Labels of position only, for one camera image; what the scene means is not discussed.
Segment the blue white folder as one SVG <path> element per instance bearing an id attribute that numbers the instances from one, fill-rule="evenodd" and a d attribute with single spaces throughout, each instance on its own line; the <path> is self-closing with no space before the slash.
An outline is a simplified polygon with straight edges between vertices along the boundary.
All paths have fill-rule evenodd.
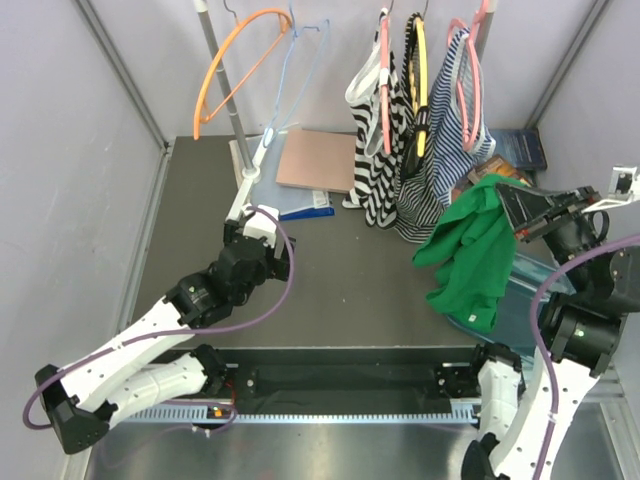
<path id="1" fill-rule="evenodd" d="M 277 209 L 281 220 L 332 216 L 335 211 L 331 197 L 326 191 L 288 187 L 277 183 L 287 135 L 287 131 L 280 132 L 266 150 L 260 166 L 261 178 L 252 188 L 251 203 Z"/>

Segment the green tank top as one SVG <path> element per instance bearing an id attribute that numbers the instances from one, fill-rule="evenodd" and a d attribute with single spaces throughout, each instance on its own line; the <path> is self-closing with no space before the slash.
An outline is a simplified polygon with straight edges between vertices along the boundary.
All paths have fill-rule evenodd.
<path id="1" fill-rule="evenodd" d="M 517 246 L 496 187 L 519 186 L 498 174 L 464 191 L 416 250 L 416 268 L 436 266 L 437 287 L 425 295 L 438 313 L 466 327 L 491 332 L 504 298 Z"/>

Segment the yellow black hanger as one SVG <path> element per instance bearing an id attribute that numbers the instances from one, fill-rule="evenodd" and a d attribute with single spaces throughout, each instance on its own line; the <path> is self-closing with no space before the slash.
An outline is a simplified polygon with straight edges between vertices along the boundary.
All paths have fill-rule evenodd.
<path id="1" fill-rule="evenodd" d="M 423 15 L 413 13 L 406 23 L 403 60 L 406 115 L 410 122 L 409 150 L 405 154 L 406 175 L 414 174 L 426 154 L 428 136 L 428 60 Z"/>

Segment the pink hanger right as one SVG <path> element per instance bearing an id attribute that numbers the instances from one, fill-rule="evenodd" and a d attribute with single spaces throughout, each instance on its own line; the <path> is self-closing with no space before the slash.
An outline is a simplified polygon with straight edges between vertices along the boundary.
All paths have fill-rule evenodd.
<path id="1" fill-rule="evenodd" d="M 471 71 L 471 103 L 467 104 L 464 82 L 462 79 L 456 79 L 455 92 L 459 103 L 462 127 L 462 147 L 465 151 L 470 152 L 474 143 L 478 139 L 481 127 L 482 113 L 482 85 L 481 85 L 481 67 L 480 57 L 475 42 L 480 34 L 485 18 L 490 13 L 491 2 L 483 0 L 475 12 L 471 26 L 469 27 L 469 35 L 463 42 L 464 51 L 467 53 L 467 63 Z"/>

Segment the pink hanger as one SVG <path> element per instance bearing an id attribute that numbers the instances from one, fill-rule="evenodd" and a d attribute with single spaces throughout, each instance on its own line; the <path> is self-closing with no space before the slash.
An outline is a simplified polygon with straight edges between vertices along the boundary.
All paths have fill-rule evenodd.
<path id="1" fill-rule="evenodd" d="M 379 71 L 379 100 L 380 100 L 380 125 L 383 138 L 383 149 L 386 154 L 391 153 L 391 115 L 389 106 L 389 77 L 390 77 L 390 52 L 389 52 L 389 19 L 392 6 L 385 8 L 380 20 L 380 71 Z"/>
<path id="2" fill-rule="evenodd" d="M 464 82 L 462 79 L 456 79 L 455 92 L 459 103 L 462 127 L 462 147 L 465 151 L 470 152 L 474 143 L 478 139 L 481 127 L 482 113 L 482 85 L 481 85 L 481 67 L 480 57 L 475 42 L 480 34 L 485 18 L 490 13 L 491 2 L 483 0 L 475 12 L 471 26 L 469 27 L 469 35 L 463 42 L 464 51 L 467 53 L 467 63 L 471 71 L 471 103 L 467 104 Z"/>

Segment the pink hanger left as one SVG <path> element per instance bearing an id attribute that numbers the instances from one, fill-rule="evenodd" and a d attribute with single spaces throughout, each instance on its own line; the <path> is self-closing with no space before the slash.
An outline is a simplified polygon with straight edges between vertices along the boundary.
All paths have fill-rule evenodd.
<path id="1" fill-rule="evenodd" d="M 392 6 L 385 8 L 380 20 L 380 71 L 379 71 L 379 100 L 380 100 L 380 125 L 383 138 L 383 149 L 386 154 L 391 153 L 391 115 L 389 106 L 389 77 L 390 77 L 390 52 L 389 52 L 389 19 Z"/>

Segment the teal transparent plastic basket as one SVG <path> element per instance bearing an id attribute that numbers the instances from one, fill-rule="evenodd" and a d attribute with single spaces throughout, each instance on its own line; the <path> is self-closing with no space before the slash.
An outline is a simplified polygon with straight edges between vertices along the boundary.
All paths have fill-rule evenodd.
<path id="1" fill-rule="evenodd" d="M 489 333 L 480 333 L 447 315 L 448 322 L 477 342 L 508 346 L 527 363 L 533 362 L 536 343 L 531 333 L 529 306 L 540 285 L 558 264 L 543 242 L 523 244 L 518 248 L 505 296 L 498 305 L 496 324 Z"/>

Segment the grey rack pole left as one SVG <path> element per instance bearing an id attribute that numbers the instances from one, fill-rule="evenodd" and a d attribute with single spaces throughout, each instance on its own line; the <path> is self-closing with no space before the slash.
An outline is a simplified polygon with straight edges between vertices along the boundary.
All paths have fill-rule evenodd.
<path id="1" fill-rule="evenodd" d="M 232 88 L 229 83 L 224 64 L 222 62 L 222 54 L 225 52 L 225 50 L 219 52 L 219 46 L 209 15 L 208 3 L 206 1 L 194 1 L 194 7 L 205 36 L 209 53 L 212 57 L 212 63 L 210 64 L 209 70 L 205 75 L 205 79 L 203 80 L 196 101 L 196 107 L 193 115 L 193 138 L 197 140 L 200 137 L 201 125 L 203 123 L 208 123 L 208 120 L 205 120 L 202 116 L 202 112 L 211 81 L 214 78 L 217 78 L 221 93 L 223 95 L 223 101 L 221 105 L 227 109 L 233 132 L 235 134 L 236 140 L 238 141 L 242 164 L 244 167 L 251 169 L 252 158 L 249 153 L 247 138 L 242 122 L 240 120 L 235 100 L 233 99 Z"/>

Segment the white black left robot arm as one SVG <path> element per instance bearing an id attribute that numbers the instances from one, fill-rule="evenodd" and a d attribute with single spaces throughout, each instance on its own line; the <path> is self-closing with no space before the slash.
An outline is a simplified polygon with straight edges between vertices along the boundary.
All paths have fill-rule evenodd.
<path id="1" fill-rule="evenodd" d="M 200 345 L 167 364 L 160 355 L 199 335 L 224 332 L 220 321 L 275 279 L 293 281 L 295 241 L 276 210 L 251 207 L 247 219 L 225 223 L 224 246 L 207 268 L 183 277 L 138 321 L 82 359 L 35 375 L 30 404 L 39 402 L 63 452 L 74 455 L 122 421 L 178 397 L 216 396 L 226 387 L 218 351 Z"/>

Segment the wide black white striped top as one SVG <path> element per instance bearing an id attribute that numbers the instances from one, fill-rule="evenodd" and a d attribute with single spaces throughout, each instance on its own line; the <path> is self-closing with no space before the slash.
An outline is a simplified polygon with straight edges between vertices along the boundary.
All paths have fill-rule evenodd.
<path id="1" fill-rule="evenodd" d="M 362 209 L 369 227 L 389 229 L 397 217 L 395 184 L 404 136 L 409 131 L 408 105 L 397 69 L 389 64 L 391 151 L 384 150 L 379 93 L 380 50 L 374 45 L 351 80 L 345 101 L 356 124 L 354 186 L 342 201 L 345 208 Z"/>

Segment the grey rack pole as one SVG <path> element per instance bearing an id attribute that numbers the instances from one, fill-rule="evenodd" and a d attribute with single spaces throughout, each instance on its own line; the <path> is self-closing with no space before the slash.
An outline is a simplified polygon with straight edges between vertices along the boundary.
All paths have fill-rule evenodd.
<path id="1" fill-rule="evenodd" d="M 196 101 L 196 107 L 193 115 L 193 138 L 197 140 L 200 137 L 201 125 L 203 123 L 208 123 L 208 120 L 205 120 L 202 116 L 202 112 L 211 81 L 214 78 L 217 78 L 221 93 L 223 95 L 223 101 L 221 105 L 227 109 L 233 132 L 235 134 L 236 140 L 238 141 L 242 164 L 244 167 L 251 169 L 252 158 L 249 153 L 247 138 L 242 122 L 240 120 L 235 100 L 233 99 L 232 88 L 229 83 L 224 64 L 222 62 L 222 54 L 225 52 L 225 50 L 219 52 L 219 46 L 209 15 L 208 3 L 206 1 L 194 1 L 194 7 L 205 36 L 209 53 L 212 57 L 212 63 L 210 64 L 209 70 L 205 75 L 205 79 L 203 80 Z"/>
<path id="2" fill-rule="evenodd" d="M 498 4 L 498 0 L 482 0 L 477 11 L 475 23 L 478 26 L 478 30 L 475 37 L 475 50 L 479 61 L 483 59 Z"/>

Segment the orange cover book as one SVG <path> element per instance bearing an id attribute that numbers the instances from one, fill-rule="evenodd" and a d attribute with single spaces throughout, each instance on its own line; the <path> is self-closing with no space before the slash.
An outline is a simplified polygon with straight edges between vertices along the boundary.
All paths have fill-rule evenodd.
<path id="1" fill-rule="evenodd" d="M 533 182 L 522 171 L 512 166 L 504 157 L 494 155 L 488 161 L 474 166 L 465 177 L 456 182 L 451 191 L 451 202 L 454 202 L 463 192 L 490 174 L 517 179 L 529 187 L 533 185 Z"/>

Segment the thin black white striped top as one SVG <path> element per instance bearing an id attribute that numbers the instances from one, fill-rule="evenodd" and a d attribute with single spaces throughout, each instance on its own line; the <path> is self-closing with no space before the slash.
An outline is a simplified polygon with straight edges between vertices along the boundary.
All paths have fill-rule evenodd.
<path id="1" fill-rule="evenodd" d="M 434 145 L 429 113 L 418 117 L 409 94 L 404 95 L 406 130 L 396 169 L 394 195 L 395 230 L 406 241 L 424 243 L 445 211 L 435 192 Z"/>

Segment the grey rack pole right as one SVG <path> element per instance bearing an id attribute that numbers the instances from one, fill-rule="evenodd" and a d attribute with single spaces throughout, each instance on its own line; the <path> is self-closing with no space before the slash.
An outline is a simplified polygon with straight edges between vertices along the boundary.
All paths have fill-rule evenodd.
<path id="1" fill-rule="evenodd" d="M 478 26 L 478 30 L 475 37 L 475 50 L 479 61 L 483 59 L 498 4 L 498 0 L 482 0 L 477 11 L 475 23 Z"/>

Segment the pink brown notebook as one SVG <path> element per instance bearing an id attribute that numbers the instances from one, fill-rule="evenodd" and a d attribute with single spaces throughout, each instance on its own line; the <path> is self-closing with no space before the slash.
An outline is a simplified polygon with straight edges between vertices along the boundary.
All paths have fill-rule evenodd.
<path id="1" fill-rule="evenodd" d="M 347 193 L 354 186 L 355 143 L 353 134 L 289 131 L 276 182 L 287 187 Z"/>

